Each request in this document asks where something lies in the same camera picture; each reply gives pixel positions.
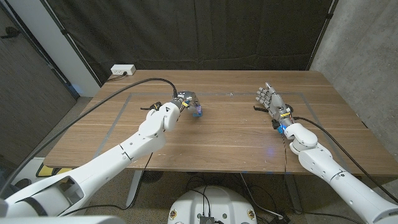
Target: black curtain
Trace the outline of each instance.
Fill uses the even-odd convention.
[[[305,70],[332,0],[48,0],[103,84],[137,69]]]

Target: wire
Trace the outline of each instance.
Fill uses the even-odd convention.
[[[271,214],[277,215],[277,216],[281,217],[282,219],[284,218],[283,215],[279,215],[279,214],[276,213],[276,212],[272,212],[272,211],[267,210],[267,209],[261,207],[260,205],[258,205],[257,202],[254,200],[253,196],[251,195],[251,192],[250,192],[250,190],[249,190],[249,187],[248,187],[248,185],[246,184],[246,181],[244,180],[242,174],[241,174],[241,177],[242,177],[243,183],[245,184],[246,188],[248,189],[248,192],[249,192],[249,195],[250,195],[250,197],[251,197],[251,200],[254,202],[254,204],[255,204],[257,207],[259,207],[261,210],[263,210],[263,211],[265,211],[265,212],[269,212],[269,213],[271,213]]]
[[[324,216],[329,216],[329,217],[344,218],[346,220],[349,220],[349,221],[357,223],[357,224],[363,224],[363,223],[361,223],[359,221],[353,220],[352,218],[344,217],[344,216],[341,216],[341,215],[326,214],[326,213],[315,213],[315,212],[303,212],[303,211],[298,211],[296,209],[293,209],[293,210],[295,210],[297,212],[301,212],[301,213],[310,214],[310,215],[324,215]]]
[[[147,169],[148,163],[149,163],[150,159],[152,158],[152,155],[153,155],[153,153],[150,154],[149,159],[148,159],[148,162],[147,162],[147,164],[145,165],[144,170],[143,170],[142,173],[141,173],[141,176],[140,176],[140,178],[139,178],[139,181],[141,181],[142,175],[144,174],[145,170]],[[80,210],[84,210],[84,209],[87,209],[87,208],[96,208],[96,207],[114,207],[114,208],[117,208],[117,209],[119,209],[119,210],[124,211],[124,210],[127,210],[128,208],[130,208],[133,202],[134,202],[134,200],[132,200],[131,203],[129,204],[129,206],[127,206],[126,208],[122,208],[122,207],[117,206],[117,205],[90,205],[90,206],[78,208],[78,209],[75,209],[75,210],[70,211],[70,212],[68,212],[68,213],[65,213],[65,214],[61,215],[61,217],[70,215],[70,214],[75,213],[75,212],[78,212],[78,211],[80,211]]]
[[[256,217],[259,218],[263,223],[268,223],[269,224],[269,221],[267,221],[265,218],[262,218],[262,217],[260,217],[258,215],[256,215]]]
[[[207,187],[208,187],[208,185],[206,185],[205,189],[203,190],[203,213],[205,213],[205,191],[206,191]]]
[[[122,78],[125,77],[125,76],[127,76],[127,72],[123,72],[123,75],[120,75],[120,76],[111,78],[111,79],[107,80],[106,82],[118,81],[118,80],[122,79]]]
[[[277,209],[277,207],[276,207],[275,200],[274,200],[274,198],[272,197],[272,195],[271,195],[268,191],[266,191],[265,189],[263,189],[262,187],[260,187],[260,186],[258,186],[258,185],[249,186],[249,188],[252,188],[252,187],[258,187],[258,188],[260,188],[261,190],[263,190],[263,191],[271,198],[272,203],[274,204],[274,210],[275,210],[275,211],[278,211],[278,209]]]
[[[84,116],[88,115],[90,112],[92,112],[93,110],[95,110],[97,107],[101,106],[103,103],[107,102],[109,99],[111,99],[112,97],[118,95],[119,93],[123,92],[124,90],[127,90],[131,87],[134,87],[136,85],[139,85],[141,83],[145,83],[145,82],[149,82],[149,81],[162,81],[162,82],[166,82],[168,84],[170,84],[173,87],[173,97],[176,98],[177,97],[177,90],[175,89],[175,86],[172,82],[163,79],[163,78],[147,78],[138,82],[135,82],[133,84],[130,84],[124,88],[121,88],[120,90],[112,93],[111,95],[109,95],[108,97],[106,97],[105,99],[101,100],[100,102],[98,102],[97,104],[95,104],[93,107],[91,107],[90,109],[88,109],[87,111],[85,111],[84,113],[82,113],[81,115],[79,115],[79,117],[77,117],[76,119],[74,119],[71,123],[67,124],[61,131],[57,132],[56,134],[54,134],[49,140],[47,140],[43,145],[41,145],[40,147],[34,149],[31,154],[29,154],[29,156],[27,156],[22,162],[21,164],[17,167],[17,169],[7,178],[7,180],[5,181],[4,185],[1,187],[0,190],[0,197],[2,197],[7,189],[7,187],[9,185],[11,185],[12,180],[14,180],[14,178],[18,175],[18,173],[26,166],[26,164],[29,163],[29,161],[31,159],[33,159],[45,146],[47,146],[48,144],[50,144],[50,142],[52,142],[55,138],[57,138],[59,135],[61,135],[64,131],[66,131],[70,126],[72,126],[73,124],[75,124],[77,121],[79,121],[80,119],[82,119]]]
[[[355,159],[343,148],[343,146],[341,146],[338,141],[336,139],[334,139],[334,137],[327,131],[325,130],[323,127],[321,127],[320,125],[318,125],[317,123],[310,121],[307,118],[301,118],[301,117],[293,117],[294,119],[302,119],[306,122],[309,122],[313,125],[315,125],[317,128],[321,129],[325,134],[327,134],[329,136],[329,138],[336,143],[336,145],[343,151],[343,153],[345,153],[349,159],[351,159],[351,161],[353,161],[353,163],[367,176],[369,177],[369,179],[375,183],[384,193],[386,193],[391,199],[393,199],[395,202],[398,203],[398,199],[393,196],[390,192],[388,192],[388,190],[386,190],[381,184],[379,184],[372,176],[370,176],[370,174],[368,174],[368,172],[366,172],[356,161]]]
[[[194,192],[197,192],[197,193],[203,195],[203,196],[206,198],[207,204],[208,204],[208,206],[209,206],[209,217],[210,217],[210,202],[209,202],[209,199],[207,198],[207,196],[206,196],[204,193],[199,192],[199,191],[194,190],[194,189],[188,189],[188,190],[192,190],[192,191],[194,191]]]

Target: robotic arm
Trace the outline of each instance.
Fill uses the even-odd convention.
[[[201,116],[194,92],[182,91],[159,110],[148,112],[138,131],[87,164],[38,181],[5,200],[6,217],[62,216],[87,206],[93,194],[130,163],[164,147],[164,131],[172,131],[187,108]]]
[[[366,223],[398,223],[398,206],[380,197],[356,177],[344,170],[323,147],[317,136],[295,123],[289,107],[270,84],[257,92],[256,100],[264,105],[298,155],[300,164],[328,183]]]

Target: power strip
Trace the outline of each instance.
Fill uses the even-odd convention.
[[[136,72],[136,67],[134,65],[113,65],[111,68],[113,75],[123,75],[127,72],[127,75],[133,75]]]

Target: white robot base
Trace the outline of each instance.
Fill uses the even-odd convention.
[[[170,209],[167,223],[207,223],[204,222],[204,219],[209,216],[209,206],[207,199],[201,194],[204,189],[205,186],[197,187],[194,190],[200,193],[190,190],[177,199]],[[214,218],[214,221],[257,224],[253,206],[235,191],[226,187],[209,185],[206,187],[205,195],[210,203],[210,217]]]

